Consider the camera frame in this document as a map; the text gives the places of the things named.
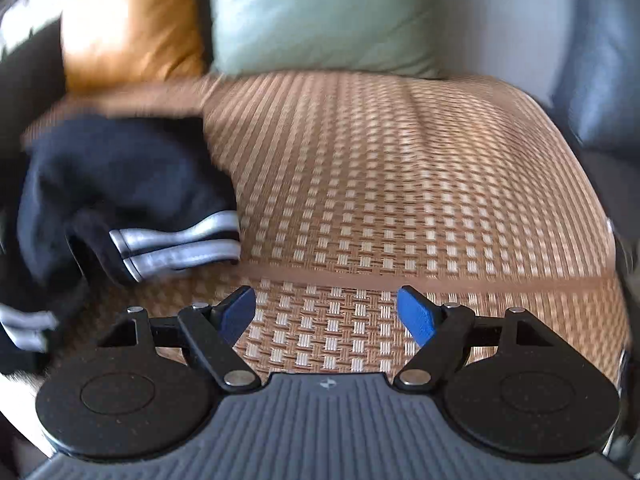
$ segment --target gray ribbed plate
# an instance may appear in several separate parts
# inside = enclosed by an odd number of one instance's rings
[[[426,396],[383,374],[274,374],[227,397],[207,427],[146,462],[98,464],[57,454],[31,480],[623,480],[603,456],[526,464],[460,438]]]

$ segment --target gray wall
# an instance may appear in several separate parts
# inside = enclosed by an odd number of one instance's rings
[[[441,0],[442,63],[503,79],[545,104],[571,35],[574,0]]]

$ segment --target logo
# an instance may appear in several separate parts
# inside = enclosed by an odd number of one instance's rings
[[[320,381],[320,386],[322,386],[325,390],[330,390],[331,388],[333,388],[334,386],[336,386],[338,383],[335,382],[333,379],[325,379]]]

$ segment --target mustard yellow pillow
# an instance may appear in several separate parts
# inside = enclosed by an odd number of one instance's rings
[[[66,0],[62,51],[71,92],[200,76],[197,0]]]

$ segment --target light green pillow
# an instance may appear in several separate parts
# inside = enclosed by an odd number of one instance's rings
[[[434,0],[214,0],[228,75],[348,69],[436,78]]]

